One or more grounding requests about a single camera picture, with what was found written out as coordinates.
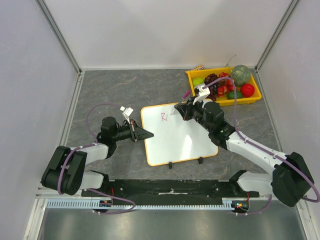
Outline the white purple marker pen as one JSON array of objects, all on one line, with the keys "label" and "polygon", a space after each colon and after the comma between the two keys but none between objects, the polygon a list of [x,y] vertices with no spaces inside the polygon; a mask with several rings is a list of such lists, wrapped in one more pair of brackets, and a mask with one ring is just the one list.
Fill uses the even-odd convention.
[{"label": "white purple marker pen", "polygon": [[[190,90],[187,90],[186,93],[183,95],[182,99],[177,103],[177,105],[181,104],[183,101],[186,100],[186,98],[190,95],[191,91]],[[172,108],[172,111],[170,113],[170,115],[173,115],[174,112],[176,111],[176,108],[175,106]]]}]

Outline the yellow-framed whiteboard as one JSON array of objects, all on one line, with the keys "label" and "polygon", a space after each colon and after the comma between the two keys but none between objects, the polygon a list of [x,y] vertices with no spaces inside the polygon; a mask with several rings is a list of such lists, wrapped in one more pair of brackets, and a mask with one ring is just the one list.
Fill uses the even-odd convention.
[{"label": "yellow-framed whiteboard", "polygon": [[174,103],[141,109],[142,128],[154,136],[144,140],[147,163],[152,166],[216,156],[219,148],[193,119],[184,121]]}]

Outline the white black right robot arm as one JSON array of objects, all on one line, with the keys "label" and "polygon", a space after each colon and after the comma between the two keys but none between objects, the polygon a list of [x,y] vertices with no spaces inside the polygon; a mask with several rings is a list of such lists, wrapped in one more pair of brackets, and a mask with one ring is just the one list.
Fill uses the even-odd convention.
[{"label": "white black right robot arm", "polygon": [[300,154],[279,152],[245,136],[225,121],[224,111],[216,102],[194,102],[191,98],[185,103],[176,104],[174,108],[184,121],[194,120],[207,130],[213,144],[265,170],[265,173],[242,171],[236,182],[243,191],[276,197],[288,207],[294,207],[300,200],[308,201],[305,195],[309,190],[316,195],[312,201],[320,201],[320,193]]}]

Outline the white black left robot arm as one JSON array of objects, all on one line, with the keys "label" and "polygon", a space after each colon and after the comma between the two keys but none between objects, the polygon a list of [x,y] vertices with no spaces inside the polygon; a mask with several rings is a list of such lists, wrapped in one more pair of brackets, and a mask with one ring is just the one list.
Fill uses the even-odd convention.
[{"label": "white black left robot arm", "polygon": [[105,117],[101,122],[97,142],[79,147],[58,146],[43,175],[43,187],[59,194],[74,195],[78,190],[99,189],[104,175],[98,172],[85,173],[91,162],[110,158],[117,149],[117,142],[131,140],[136,143],[154,137],[154,134],[140,127],[134,119],[119,125],[114,117]]}]

